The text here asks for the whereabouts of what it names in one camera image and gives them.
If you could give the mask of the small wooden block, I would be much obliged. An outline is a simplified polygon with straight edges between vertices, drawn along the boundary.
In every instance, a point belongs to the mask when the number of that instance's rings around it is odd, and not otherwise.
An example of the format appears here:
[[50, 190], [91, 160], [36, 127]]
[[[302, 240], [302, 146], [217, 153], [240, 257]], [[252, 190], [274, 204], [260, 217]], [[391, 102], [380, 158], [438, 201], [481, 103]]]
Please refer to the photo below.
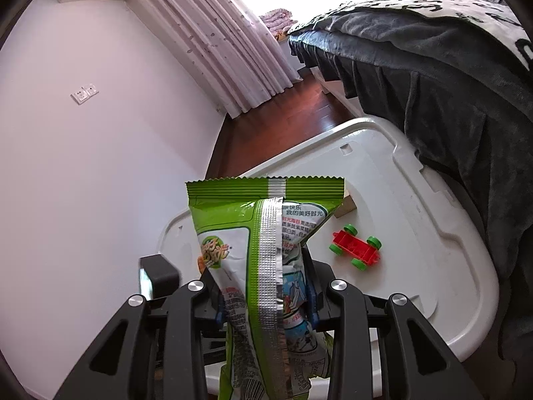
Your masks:
[[353, 200], [353, 197], [350, 195], [350, 191], [345, 188], [343, 199], [338, 208], [334, 211], [333, 215], [335, 218], [340, 219], [341, 217], [357, 210], [357, 204]]

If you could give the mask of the green snack bag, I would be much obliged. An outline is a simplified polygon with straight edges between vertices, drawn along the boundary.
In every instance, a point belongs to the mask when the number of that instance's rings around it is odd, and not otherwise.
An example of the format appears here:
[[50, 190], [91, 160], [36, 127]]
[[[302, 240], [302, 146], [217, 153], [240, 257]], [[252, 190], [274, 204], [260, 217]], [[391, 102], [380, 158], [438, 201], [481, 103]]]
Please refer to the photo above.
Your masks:
[[342, 178], [188, 182], [199, 266], [218, 285], [227, 323], [221, 399], [306, 399], [331, 373], [332, 338], [312, 327], [302, 247], [344, 196]]

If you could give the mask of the red toy car green wheels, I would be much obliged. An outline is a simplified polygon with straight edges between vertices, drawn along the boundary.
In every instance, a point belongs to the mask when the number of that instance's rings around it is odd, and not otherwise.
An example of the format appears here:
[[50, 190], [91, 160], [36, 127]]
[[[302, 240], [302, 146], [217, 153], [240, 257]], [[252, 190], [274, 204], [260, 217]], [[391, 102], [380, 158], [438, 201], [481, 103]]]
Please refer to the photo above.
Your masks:
[[382, 244], [377, 237], [361, 240], [358, 230], [351, 224], [332, 234], [329, 249], [337, 256], [350, 256], [350, 263], [360, 271], [365, 271], [380, 261]]

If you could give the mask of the white plastic bin lid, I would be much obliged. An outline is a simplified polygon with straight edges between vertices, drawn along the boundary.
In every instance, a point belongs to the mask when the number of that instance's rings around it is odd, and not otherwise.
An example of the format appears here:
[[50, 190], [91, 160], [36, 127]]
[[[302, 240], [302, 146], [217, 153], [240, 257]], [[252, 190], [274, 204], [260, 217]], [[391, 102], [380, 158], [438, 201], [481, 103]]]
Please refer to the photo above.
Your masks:
[[[323, 176], [342, 178], [357, 210], [333, 213], [302, 247], [312, 261], [331, 266], [336, 278], [362, 293], [387, 299], [405, 295], [463, 362], [486, 337], [498, 304], [493, 263], [475, 225], [436, 173], [425, 173], [405, 136], [381, 118], [357, 118], [298, 145], [239, 178]], [[377, 237], [380, 261], [365, 271], [329, 249], [346, 224], [358, 237]], [[159, 252], [184, 283], [197, 280], [201, 249], [190, 208], [173, 219]], [[220, 361], [206, 365], [208, 391], [219, 394]], [[373, 395], [382, 395], [377, 331], [370, 332]], [[330, 375], [315, 377], [306, 399], [330, 399]]]

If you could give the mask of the black white patterned quilt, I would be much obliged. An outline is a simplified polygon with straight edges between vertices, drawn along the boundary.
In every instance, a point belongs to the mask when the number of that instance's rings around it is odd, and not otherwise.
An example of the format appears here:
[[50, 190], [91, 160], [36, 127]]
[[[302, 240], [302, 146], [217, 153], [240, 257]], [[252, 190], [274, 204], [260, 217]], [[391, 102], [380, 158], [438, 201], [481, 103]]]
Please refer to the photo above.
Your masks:
[[294, 24], [295, 33], [332, 15], [348, 14], [356, 9], [406, 11], [425, 18], [454, 18], [466, 21], [488, 33], [510, 50], [519, 61], [532, 69], [532, 42], [525, 29], [504, 0], [356, 0], [342, 3], [307, 21]]

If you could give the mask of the pink folded blanket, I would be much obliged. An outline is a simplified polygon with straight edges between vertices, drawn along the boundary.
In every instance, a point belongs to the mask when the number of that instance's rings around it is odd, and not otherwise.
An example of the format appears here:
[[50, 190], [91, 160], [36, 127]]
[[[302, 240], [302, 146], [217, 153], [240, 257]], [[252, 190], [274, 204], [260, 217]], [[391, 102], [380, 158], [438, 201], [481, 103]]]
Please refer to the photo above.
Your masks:
[[265, 15], [260, 15], [259, 19], [277, 41], [282, 41], [290, 28], [296, 24], [292, 13], [283, 8], [274, 9]]

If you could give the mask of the pink patterned curtain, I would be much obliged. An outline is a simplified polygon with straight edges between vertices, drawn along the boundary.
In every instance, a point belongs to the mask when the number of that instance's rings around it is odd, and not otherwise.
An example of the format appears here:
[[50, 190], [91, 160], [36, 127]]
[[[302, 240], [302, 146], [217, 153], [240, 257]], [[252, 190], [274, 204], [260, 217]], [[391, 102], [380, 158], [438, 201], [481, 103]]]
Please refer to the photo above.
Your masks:
[[126, 0], [217, 107], [232, 118], [301, 80], [240, 0]]

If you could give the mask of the white wall socket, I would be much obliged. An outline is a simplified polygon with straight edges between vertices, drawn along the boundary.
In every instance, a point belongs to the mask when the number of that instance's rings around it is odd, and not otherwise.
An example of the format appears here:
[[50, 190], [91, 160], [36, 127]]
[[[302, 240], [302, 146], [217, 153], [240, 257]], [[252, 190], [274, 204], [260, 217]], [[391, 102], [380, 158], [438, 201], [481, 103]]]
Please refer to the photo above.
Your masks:
[[78, 105], [82, 105], [97, 94], [99, 94], [99, 90], [96, 86], [94, 84], [87, 84], [71, 93], [71, 98]]

